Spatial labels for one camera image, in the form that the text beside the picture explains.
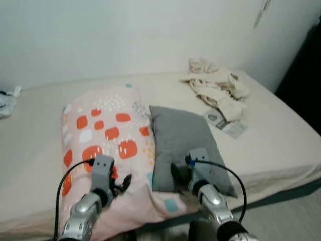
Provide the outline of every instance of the floor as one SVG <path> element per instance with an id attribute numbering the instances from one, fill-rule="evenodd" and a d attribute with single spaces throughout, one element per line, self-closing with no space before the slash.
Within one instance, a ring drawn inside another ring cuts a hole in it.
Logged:
<path id="1" fill-rule="evenodd" d="M 320 241 L 321 188 L 303 198 L 248 210 L 243 225 L 260 241 Z M 184 224 L 144 233 L 137 240 L 187 241 L 188 229 L 189 225 Z"/>

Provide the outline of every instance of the white wall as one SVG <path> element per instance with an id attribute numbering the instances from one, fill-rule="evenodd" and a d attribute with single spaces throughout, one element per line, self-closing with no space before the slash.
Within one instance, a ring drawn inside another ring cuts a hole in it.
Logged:
<path id="1" fill-rule="evenodd" d="M 203 56 L 274 91 L 320 0 L 0 0 L 0 88 L 182 72 Z"/>

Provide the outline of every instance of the pillowcase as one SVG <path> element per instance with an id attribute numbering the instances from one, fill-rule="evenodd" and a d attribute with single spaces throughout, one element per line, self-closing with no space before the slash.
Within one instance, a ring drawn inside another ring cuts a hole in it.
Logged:
<path id="1" fill-rule="evenodd" d="M 149 106 L 156 145 L 156 159 L 152 178 L 152 190 L 174 192 L 171 163 L 186 165 L 185 156 L 192 149 L 205 148 L 209 161 L 224 165 L 216 142 L 206 120 L 184 110 Z M 208 180 L 225 195 L 237 197 L 227 171 L 212 166 L 213 178 Z"/>

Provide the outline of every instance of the beige cloth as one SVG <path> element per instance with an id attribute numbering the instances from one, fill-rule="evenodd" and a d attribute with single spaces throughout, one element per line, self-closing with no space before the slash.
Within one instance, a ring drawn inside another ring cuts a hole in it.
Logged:
<path id="1" fill-rule="evenodd" d="M 228 122 L 240 119 L 246 108 L 242 100 L 249 95 L 242 79 L 230 70 L 203 59 L 190 59 L 189 66 L 189 79 L 184 81 L 190 84 L 197 96 L 218 108 Z"/>

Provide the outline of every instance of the bed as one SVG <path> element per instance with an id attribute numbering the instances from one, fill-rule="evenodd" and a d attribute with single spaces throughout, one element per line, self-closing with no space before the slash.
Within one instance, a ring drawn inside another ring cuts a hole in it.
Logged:
<path id="1" fill-rule="evenodd" d="M 63 175 L 63 106 L 89 89 L 130 83 L 139 89 L 145 105 L 203 114 L 209 107 L 188 85 L 179 82 L 186 77 L 180 73 L 134 75 L 24 90 L 13 115 L 0 120 L 0 238 L 52 236 L 55 194 Z M 210 128 L 226 166 L 243 180 L 248 201 L 255 203 L 319 180 L 321 137 L 258 82 L 250 79 L 245 84 L 250 96 L 242 120 L 248 130 L 235 140 Z M 238 185 L 235 188 L 241 193 Z M 241 196 L 229 198 L 230 208 L 241 205 Z"/>

